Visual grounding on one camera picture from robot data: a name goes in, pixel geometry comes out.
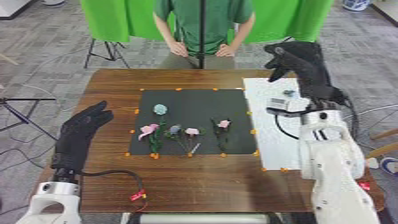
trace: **green shirt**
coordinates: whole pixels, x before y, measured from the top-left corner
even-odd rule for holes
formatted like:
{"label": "green shirt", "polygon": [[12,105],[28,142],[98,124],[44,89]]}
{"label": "green shirt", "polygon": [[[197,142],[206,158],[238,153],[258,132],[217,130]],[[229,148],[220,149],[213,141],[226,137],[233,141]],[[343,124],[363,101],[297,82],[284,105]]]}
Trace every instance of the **green shirt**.
{"label": "green shirt", "polygon": [[[155,13],[164,21],[176,15],[176,41],[183,41],[188,53],[199,52],[199,0],[156,0]],[[252,16],[252,0],[206,0],[204,52],[215,54],[227,43],[233,23],[245,23]]]}

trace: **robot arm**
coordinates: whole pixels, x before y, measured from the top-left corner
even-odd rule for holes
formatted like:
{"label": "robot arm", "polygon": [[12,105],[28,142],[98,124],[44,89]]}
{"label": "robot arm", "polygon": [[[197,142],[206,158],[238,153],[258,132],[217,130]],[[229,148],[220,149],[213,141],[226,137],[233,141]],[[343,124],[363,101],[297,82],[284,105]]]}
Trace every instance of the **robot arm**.
{"label": "robot arm", "polygon": [[300,167],[302,178],[316,180],[313,210],[318,223],[379,224],[373,201],[355,182],[364,174],[364,155],[339,112],[347,97],[332,86],[320,45],[288,42],[267,46],[265,51],[275,57],[265,66],[275,69],[270,82],[295,71],[300,95],[311,100],[306,111],[267,110],[302,119]]}
{"label": "robot arm", "polygon": [[[103,111],[107,102],[91,106],[69,119],[60,129],[60,139],[55,144],[52,181],[41,183],[25,216],[16,224],[80,224],[80,186],[75,175],[82,174],[91,139],[98,128],[114,118],[112,111]],[[60,204],[60,214],[46,214],[48,206]]]}

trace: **wooden table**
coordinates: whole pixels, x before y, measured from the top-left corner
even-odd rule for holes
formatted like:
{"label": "wooden table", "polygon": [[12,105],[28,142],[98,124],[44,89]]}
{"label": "wooden table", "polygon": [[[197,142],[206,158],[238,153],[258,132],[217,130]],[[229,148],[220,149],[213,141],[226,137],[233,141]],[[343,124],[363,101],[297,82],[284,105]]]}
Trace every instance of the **wooden table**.
{"label": "wooden table", "polygon": [[[146,212],[307,212],[311,211],[313,181],[300,172],[261,171],[252,155],[124,156],[140,89],[242,88],[242,78],[268,77],[258,70],[100,70],[92,76],[76,111],[108,101],[116,119],[100,129],[91,145],[85,171],[135,171],[144,179],[149,206]],[[46,168],[41,181],[52,176]],[[373,178],[371,197],[384,208],[384,194]],[[133,212],[130,196],[137,183],[126,175],[87,177],[84,183],[84,213]]]}

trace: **white paper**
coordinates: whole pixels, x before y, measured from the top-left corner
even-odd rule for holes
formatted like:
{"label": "white paper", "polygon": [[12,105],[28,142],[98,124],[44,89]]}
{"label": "white paper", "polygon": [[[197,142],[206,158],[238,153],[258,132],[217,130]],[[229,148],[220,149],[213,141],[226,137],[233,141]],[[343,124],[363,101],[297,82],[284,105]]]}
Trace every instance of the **white paper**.
{"label": "white paper", "polygon": [[[243,79],[243,83],[263,167],[267,170],[281,170],[281,168],[297,170],[300,169],[299,141],[279,131],[274,115],[267,112],[270,98],[288,101],[290,111],[306,109],[309,100],[300,98],[297,79],[281,79],[268,83],[267,78],[252,78]],[[284,95],[286,90],[295,91],[293,97]],[[300,118],[279,116],[279,123],[286,132],[299,137]]]}

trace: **red wire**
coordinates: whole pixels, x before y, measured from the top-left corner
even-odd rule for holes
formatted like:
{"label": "red wire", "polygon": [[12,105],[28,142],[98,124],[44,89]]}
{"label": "red wire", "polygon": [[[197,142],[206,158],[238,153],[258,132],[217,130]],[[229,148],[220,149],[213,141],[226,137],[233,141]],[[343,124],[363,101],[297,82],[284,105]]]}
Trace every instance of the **red wire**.
{"label": "red wire", "polygon": [[148,201],[146,201],[146,204],[144,204],[142,208],[135,212],[142,212],[146,207],[148,207]]}

